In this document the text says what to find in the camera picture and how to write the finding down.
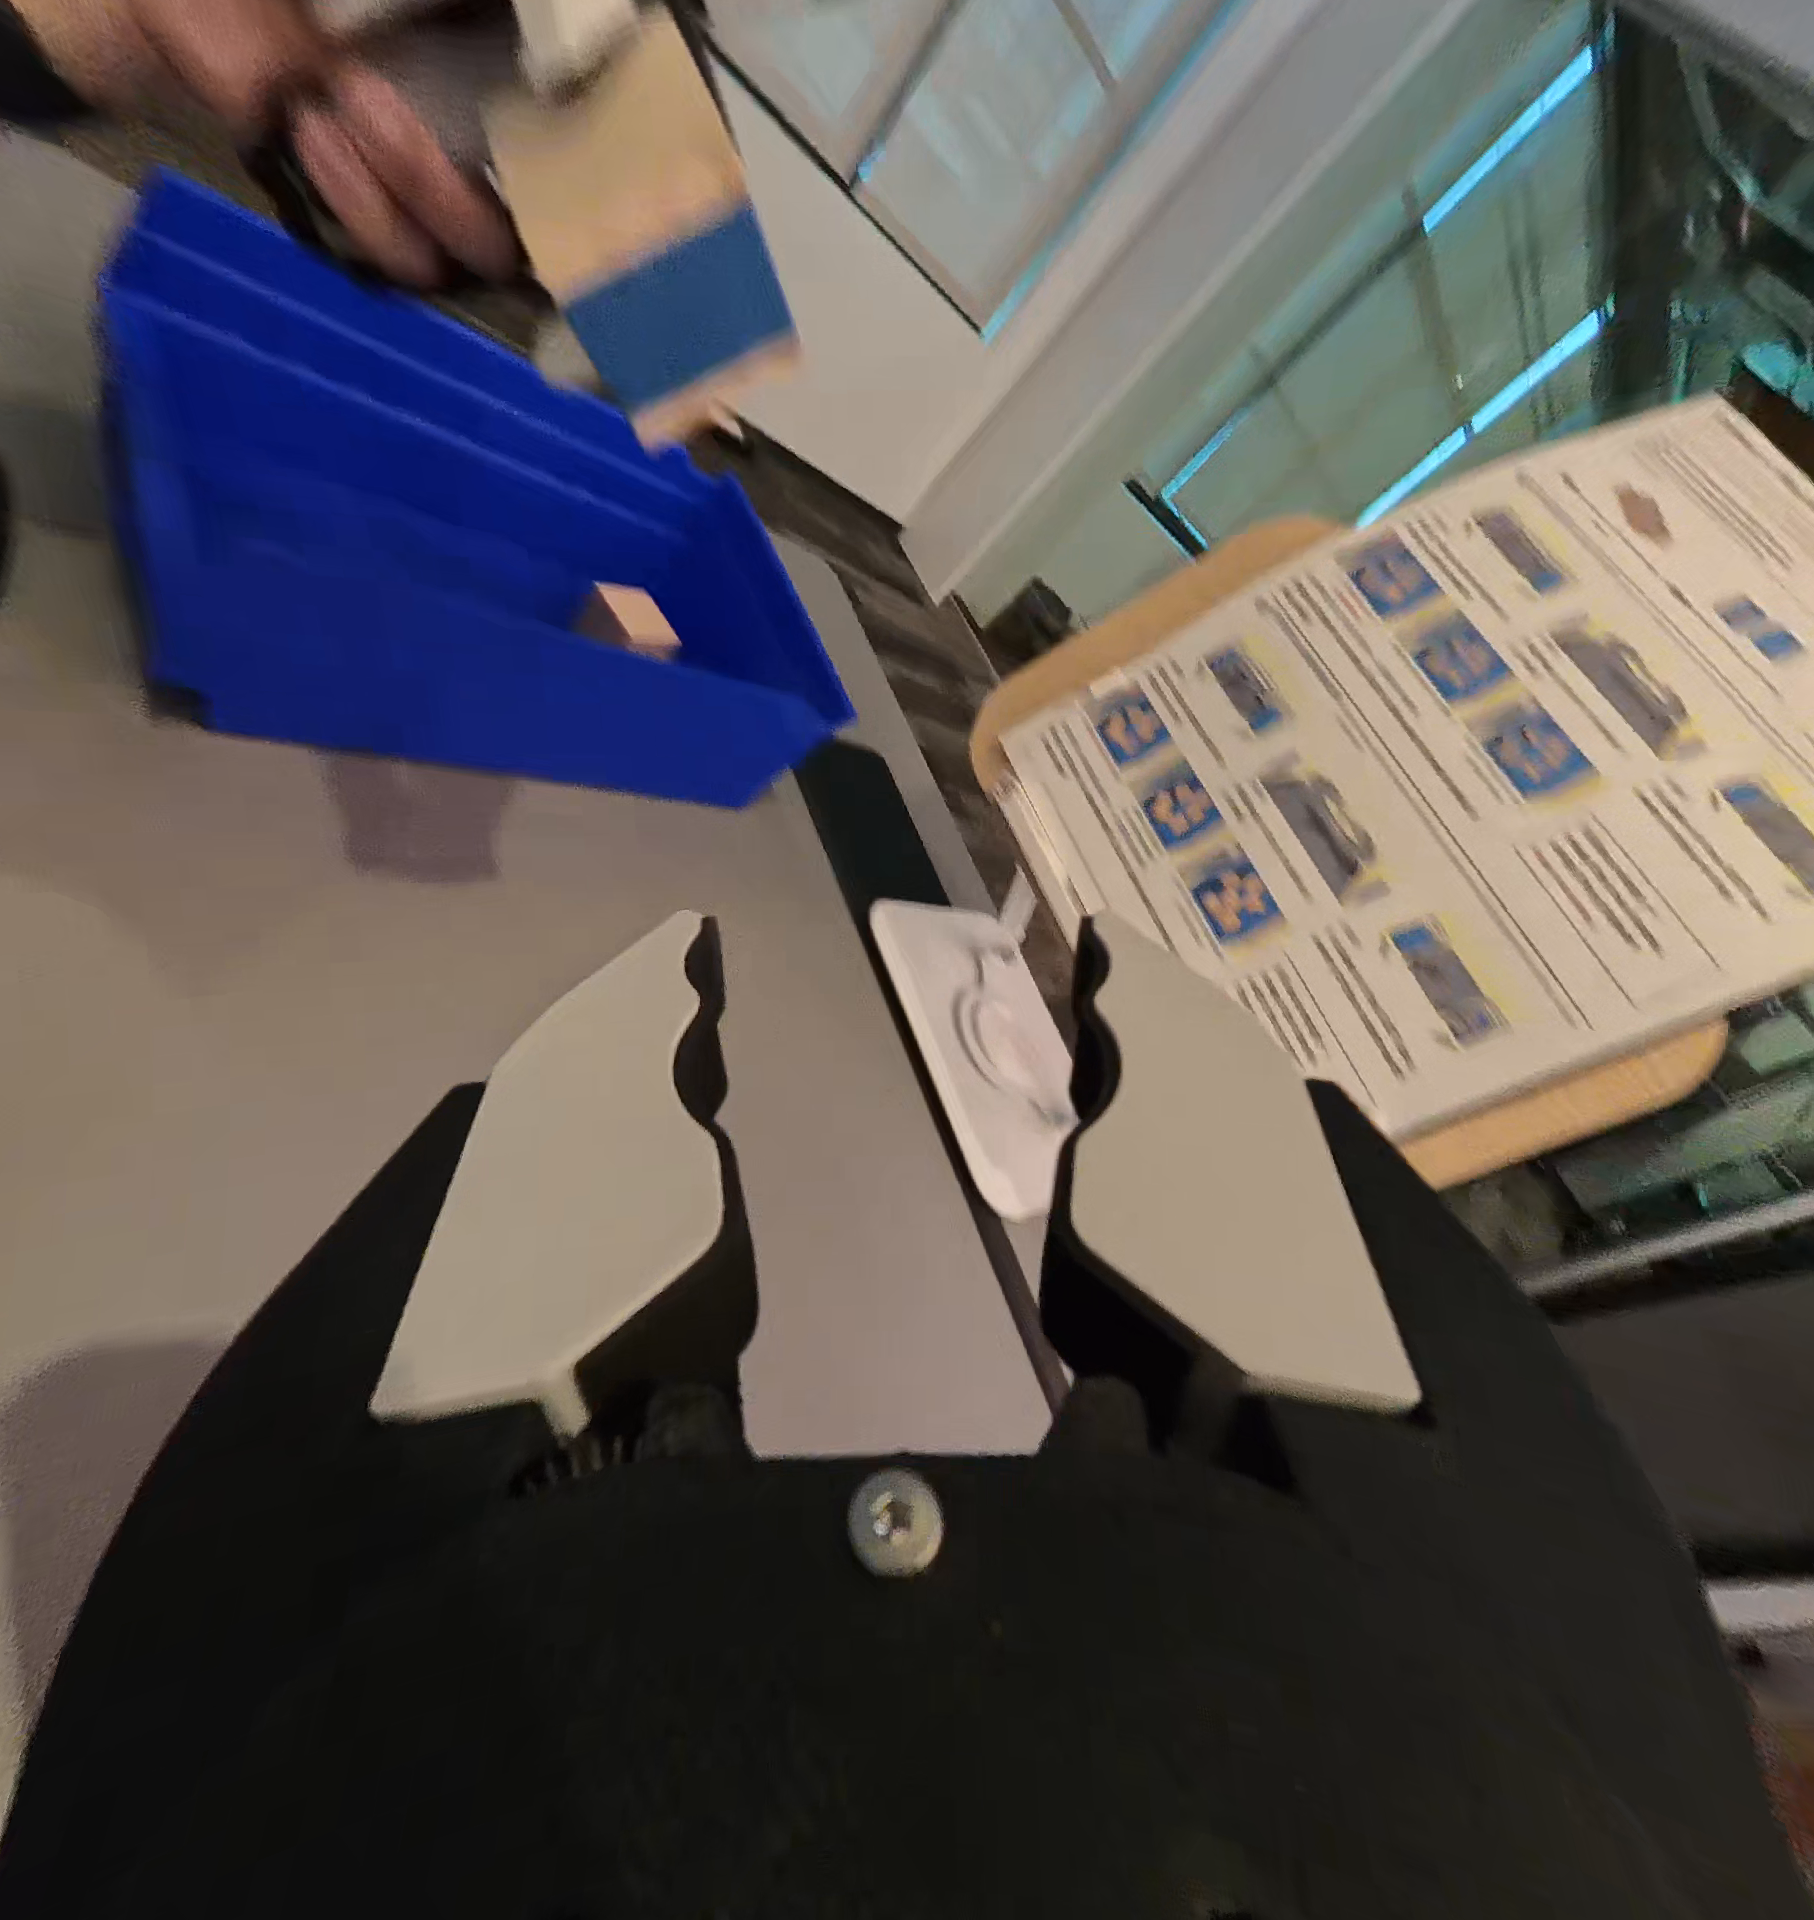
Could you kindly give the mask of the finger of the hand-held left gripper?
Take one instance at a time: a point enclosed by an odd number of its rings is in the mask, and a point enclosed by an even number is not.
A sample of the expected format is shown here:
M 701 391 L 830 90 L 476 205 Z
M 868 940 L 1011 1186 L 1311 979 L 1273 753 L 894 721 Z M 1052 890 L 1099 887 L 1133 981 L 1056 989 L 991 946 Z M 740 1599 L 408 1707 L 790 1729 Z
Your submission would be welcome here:
M 518 68 L 535 93 L 573 93 L 633 36 L 637 1 L 515 1 Z

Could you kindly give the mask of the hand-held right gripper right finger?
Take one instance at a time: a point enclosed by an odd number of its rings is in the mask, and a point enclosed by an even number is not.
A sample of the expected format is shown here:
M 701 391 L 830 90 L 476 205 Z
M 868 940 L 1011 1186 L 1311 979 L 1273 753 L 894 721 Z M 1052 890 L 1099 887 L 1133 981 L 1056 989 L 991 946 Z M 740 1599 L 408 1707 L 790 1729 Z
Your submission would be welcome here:
M 1116 914 L 1083 924 L 1072 1004 L 1038 1284 L 1072 1379 L 1126 1387 L 1150 1449 L 1214 1460 L 1256 1403 L 1417 1416 L 1313 1085 L 1266 1026 Z

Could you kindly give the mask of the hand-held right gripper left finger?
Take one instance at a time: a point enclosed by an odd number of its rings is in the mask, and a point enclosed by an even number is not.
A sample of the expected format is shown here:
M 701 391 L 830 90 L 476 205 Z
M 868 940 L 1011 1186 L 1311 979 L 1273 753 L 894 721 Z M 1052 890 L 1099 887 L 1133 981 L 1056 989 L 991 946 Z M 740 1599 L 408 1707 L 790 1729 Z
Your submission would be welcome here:
M 584 1435 L 664 1383 L 740 1391 L 759 1323 L 720 1125 L 720 926 L 683 910 L 496 1061 L 369 1409 L 425 1424 L 535 1405 Z

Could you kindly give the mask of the wooden cube with blue stripe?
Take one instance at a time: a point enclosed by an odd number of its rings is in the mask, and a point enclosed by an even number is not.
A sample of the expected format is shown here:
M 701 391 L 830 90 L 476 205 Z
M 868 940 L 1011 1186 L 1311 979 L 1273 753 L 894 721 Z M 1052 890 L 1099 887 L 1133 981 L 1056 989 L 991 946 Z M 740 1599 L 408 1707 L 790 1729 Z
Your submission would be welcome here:
M 595 584 L 575 611 L 573 631 L 648 659 L 678 659 L 680 631 L 645 587 Z
M 746 163 L 673 12 L 641 12 L 561 98 L 495 91 L 483 128 L 535 282 L 642 445 L 683 444 L 797 364 Z

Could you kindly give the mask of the blue plastic bin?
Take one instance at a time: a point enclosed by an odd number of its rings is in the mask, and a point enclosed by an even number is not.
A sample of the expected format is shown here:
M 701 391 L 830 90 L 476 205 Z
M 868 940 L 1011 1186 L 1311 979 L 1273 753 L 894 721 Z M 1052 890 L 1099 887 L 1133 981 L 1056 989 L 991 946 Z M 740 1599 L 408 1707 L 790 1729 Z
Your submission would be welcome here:
M 746 492 L 158 166 L 98 277 L 148 683 L 208 730 L 740 807 L 857 707 Z M 575 631 L 645 590 L 655 659 Z

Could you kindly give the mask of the person's left hand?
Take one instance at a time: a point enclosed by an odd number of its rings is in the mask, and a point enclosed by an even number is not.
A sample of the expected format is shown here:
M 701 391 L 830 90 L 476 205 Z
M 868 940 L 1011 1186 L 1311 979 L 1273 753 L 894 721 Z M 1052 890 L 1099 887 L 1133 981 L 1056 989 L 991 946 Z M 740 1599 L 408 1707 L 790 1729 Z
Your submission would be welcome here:
M 87 107 L 243 146 L 285 132 L 345 233 L 401 284 L 516 276 L 521 243 L 492 187 L 306 4 L 24 1 L 14 14 Z

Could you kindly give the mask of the white board stand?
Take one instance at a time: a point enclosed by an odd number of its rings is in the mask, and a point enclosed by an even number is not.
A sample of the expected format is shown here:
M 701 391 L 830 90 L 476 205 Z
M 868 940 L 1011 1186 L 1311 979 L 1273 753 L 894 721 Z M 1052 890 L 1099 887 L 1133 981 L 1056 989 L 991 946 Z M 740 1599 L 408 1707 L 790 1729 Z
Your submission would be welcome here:
M 1007 1222 L 1044 1218 L 1078 1115 L 1068 1046 L 1012 928 L 891 897 L 868 928 L 975 1187 Z

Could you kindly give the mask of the printed instruction sheet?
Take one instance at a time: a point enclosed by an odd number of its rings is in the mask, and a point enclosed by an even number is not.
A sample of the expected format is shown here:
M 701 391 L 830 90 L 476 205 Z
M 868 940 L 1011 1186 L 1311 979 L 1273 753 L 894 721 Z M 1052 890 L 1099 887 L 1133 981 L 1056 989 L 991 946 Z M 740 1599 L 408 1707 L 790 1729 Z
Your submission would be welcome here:
M 1696 395 L 1277 519 L 1004 689 L 1107 914 L 1419 1138 L 1814 978 L 1814 422 Z

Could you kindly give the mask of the wooden instruction board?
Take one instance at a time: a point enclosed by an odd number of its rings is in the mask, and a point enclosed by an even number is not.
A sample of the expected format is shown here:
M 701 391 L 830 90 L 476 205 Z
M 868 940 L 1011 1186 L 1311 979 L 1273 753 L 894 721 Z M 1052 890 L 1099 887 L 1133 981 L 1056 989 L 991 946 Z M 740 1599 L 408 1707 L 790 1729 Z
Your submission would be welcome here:
M 1016 800 L 1007 734 L 1042 707 L 1131 666 L 1170 633 L 1253 587 L 1266 573 L 1293 566 L 1338 531 L 1338 521 L 1313 514 L 1282 514 L 1258 521 L 1202 558 L 1180 563 L 1093 627 L 1066 635 L 1004 673 L 987 693 L 968 736 L 971 766 L 1011 828 L 1020 874 L 1038 887 L 1066 951 L 1076 947 L 1084 911 L 1071 893 L 1063 858 L 1042 847 L 1040 830 L 1028 824 L 1027 802 Z M 1728 1038 L 1731 1026 L 1724 1017 L 1706 1020 L 1639 1051 L 1624 1051 L 1527 1088 L 1448 1124 L 1400 1133 L 1394 1142 L 1431 1187 L 1457 1187 L 1679 1103 L 1706 1085 Z

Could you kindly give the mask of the window with white blind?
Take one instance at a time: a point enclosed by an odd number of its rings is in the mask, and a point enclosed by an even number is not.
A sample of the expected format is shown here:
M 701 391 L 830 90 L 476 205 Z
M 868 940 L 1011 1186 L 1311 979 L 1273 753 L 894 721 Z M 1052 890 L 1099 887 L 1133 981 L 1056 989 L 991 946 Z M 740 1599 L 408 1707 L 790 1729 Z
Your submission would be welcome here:
M 1605 134 L 1614 22 L 1586 4 L 1503 50 L 1213 372 L 1129 481 L 1184 549 L 1278 514 L 1369 524 L 1593 422 L 1616 315 Z

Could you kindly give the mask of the glass partition panel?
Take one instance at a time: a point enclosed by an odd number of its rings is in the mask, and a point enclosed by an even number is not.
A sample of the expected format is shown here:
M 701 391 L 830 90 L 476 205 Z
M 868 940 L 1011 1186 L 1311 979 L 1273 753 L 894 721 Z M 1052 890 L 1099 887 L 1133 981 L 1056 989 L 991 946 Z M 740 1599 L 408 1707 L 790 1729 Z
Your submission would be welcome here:
M 1766 391 L 1814 422 L 1814 51 L 1792 4 L 1595 4 L 1607 27 L 1602 419 Z

